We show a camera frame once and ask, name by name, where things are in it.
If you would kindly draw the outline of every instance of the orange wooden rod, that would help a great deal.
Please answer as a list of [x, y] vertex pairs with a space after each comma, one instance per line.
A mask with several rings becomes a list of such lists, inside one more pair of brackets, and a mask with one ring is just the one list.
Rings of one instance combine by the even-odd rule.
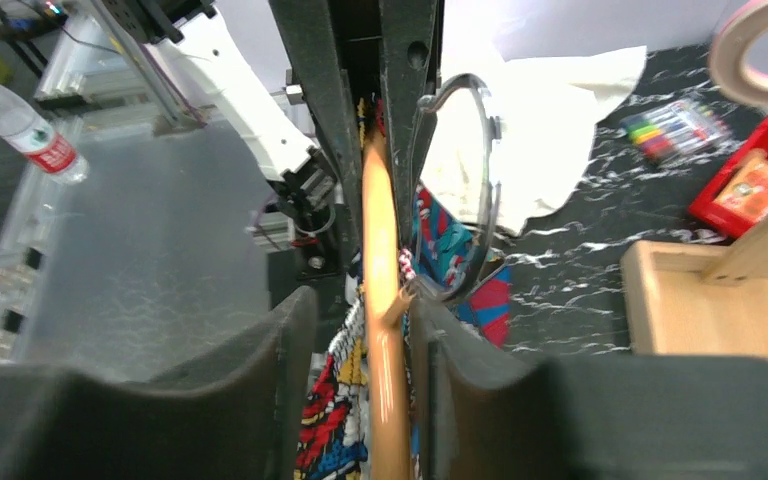
[[377, 129], [364, 149], [363, 289], [369, 342], [373, 480], [409, 480], [410, 425], [401, 322], [389, 311], [399, 296], [398, 239], [386, 144]]

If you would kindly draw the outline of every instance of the bottle label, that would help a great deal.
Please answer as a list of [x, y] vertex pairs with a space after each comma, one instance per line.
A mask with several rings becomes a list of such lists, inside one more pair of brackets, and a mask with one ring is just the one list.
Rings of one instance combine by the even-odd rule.
[[72, 144], [42, 117], [24, 132], [6, 140], [46, 173], [57, 173], [78, 157]]

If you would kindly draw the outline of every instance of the marker set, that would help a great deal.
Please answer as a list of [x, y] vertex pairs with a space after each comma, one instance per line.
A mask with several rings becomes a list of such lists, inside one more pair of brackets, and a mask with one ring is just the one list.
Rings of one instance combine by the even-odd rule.
[[625, 117], [620, 125], [656, 165], [716, 146], [730, 136], [709, 108], [690, 98]]

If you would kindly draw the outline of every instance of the red plastic basket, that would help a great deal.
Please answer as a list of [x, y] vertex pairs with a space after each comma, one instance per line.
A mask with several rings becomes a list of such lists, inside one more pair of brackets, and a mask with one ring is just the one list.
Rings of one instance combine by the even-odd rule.
[[763, 148], [767, 152], [768, 160], [768, 117], [752, 132], [746, 143], [740, 150], [734, 153], [723, 165], [723, 168], [705, 186], [702, 193], [696, 197], [687, 209], [691, 215], [709, 225], [716, 227], [721, 232], [732, 237], [739, 237], [752, 228], [752, 223], [739, 217], [728, 209], [715, 204], [714, 199], [725, 188], [734, 173], [738, 162], [753, 148]]

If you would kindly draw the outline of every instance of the marble countertop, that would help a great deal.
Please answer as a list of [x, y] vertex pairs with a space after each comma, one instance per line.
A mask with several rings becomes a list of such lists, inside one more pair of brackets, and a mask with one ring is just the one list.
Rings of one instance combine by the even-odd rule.
[[[510, 336], [518, 355], [630, 350], [619, 260], [637, 240], [727, 244], [686, 210], [764, 114], [726, 100], [707, 70], [708, 46], [649, 54], [634, 93], [599, 123], [590, 164], [569, 202], [531, 219], [514, 248]], [[666, 169], [648, 163], [619, 121], [696, 93], [731, 128], [716, 151]]]

